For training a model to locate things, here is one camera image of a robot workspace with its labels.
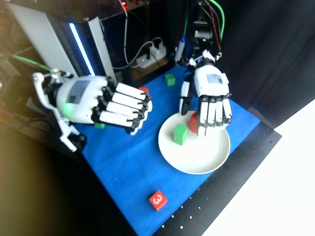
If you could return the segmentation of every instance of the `number 3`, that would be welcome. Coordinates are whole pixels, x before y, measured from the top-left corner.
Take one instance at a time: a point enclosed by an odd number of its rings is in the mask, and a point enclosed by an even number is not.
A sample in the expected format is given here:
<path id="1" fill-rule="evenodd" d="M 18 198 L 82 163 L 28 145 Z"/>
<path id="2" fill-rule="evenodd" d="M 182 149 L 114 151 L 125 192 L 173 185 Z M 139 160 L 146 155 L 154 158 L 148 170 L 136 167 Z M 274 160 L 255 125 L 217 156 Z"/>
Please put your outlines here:
<path id="1" fill-rule="evenodd" d="M 155 205 L 158 205 L 163 200 L 162 196 L 160 194 L 157 195 L 157 198 L 153 198 L 153 203 Z"/>

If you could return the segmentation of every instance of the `gray panel on robotic hand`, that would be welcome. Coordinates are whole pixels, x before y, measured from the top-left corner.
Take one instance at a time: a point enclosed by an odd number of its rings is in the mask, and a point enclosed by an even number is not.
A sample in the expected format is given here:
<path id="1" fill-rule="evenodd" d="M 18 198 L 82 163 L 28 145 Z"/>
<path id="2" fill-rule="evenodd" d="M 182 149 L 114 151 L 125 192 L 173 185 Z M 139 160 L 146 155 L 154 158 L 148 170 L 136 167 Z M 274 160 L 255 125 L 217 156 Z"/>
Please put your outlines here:
<path id="1" fill-rule="evenodd" d="M 281 135 L 260 123 L 154 235 L 202 235 L 280 138 Z"/>

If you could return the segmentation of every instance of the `green light on robotic hand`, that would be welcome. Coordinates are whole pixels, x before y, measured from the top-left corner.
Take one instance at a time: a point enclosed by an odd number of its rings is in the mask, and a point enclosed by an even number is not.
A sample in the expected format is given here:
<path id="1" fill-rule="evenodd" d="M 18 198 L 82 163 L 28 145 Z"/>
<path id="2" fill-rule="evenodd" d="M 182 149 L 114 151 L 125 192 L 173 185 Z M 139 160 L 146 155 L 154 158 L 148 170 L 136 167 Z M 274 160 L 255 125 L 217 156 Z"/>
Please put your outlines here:
<path id="1" fill-rule="evenodd" d="M 74 108 L 74 104 L 73 103 L 65 103 L 63 106 L 63 113 L 67 116 L 71 115 L 72 111 Z"/>

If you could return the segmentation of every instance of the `green block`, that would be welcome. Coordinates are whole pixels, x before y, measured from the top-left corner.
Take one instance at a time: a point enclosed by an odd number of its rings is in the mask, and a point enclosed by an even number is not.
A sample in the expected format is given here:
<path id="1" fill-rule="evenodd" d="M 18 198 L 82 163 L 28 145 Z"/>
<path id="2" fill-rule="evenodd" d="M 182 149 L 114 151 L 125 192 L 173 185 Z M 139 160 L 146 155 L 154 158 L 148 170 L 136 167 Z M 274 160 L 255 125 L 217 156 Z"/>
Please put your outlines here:
<path id="1" fill-rule="evenodd" d="M 98 129 L 103 129 L 103 128 L 105 128 L 105 124 L 103 124 L 103 123 L 94 123 L 94 127 L 98 128 Z"/>
<path id="2" fill-rule="evenodd" d="M 175 77 L 173 74 L 167 74 L 165 75 L 165 82 L 167 86 L 175 85 Z"/>
<path id="3" fill-rule="evenodd" d="M 179 145 L 184 145 L 187 138 L 188 127 L 183 124 L 177 124 L 174 129 L 173 141 Z"/>

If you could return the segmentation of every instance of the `black curtain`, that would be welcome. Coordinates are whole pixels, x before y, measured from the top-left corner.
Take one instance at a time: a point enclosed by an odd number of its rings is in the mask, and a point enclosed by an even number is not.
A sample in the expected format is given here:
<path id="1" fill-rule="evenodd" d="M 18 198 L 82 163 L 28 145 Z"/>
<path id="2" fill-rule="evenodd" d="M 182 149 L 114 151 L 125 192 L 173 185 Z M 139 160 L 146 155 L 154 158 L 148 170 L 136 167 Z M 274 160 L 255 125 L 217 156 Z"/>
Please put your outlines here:
<path id="1" fill-rule="evenodd" d="M 220 2 L 227 11 L 220 67 L 232 99 L 277 126 L 315 99 L 315 1 L 235 2 Z"/>

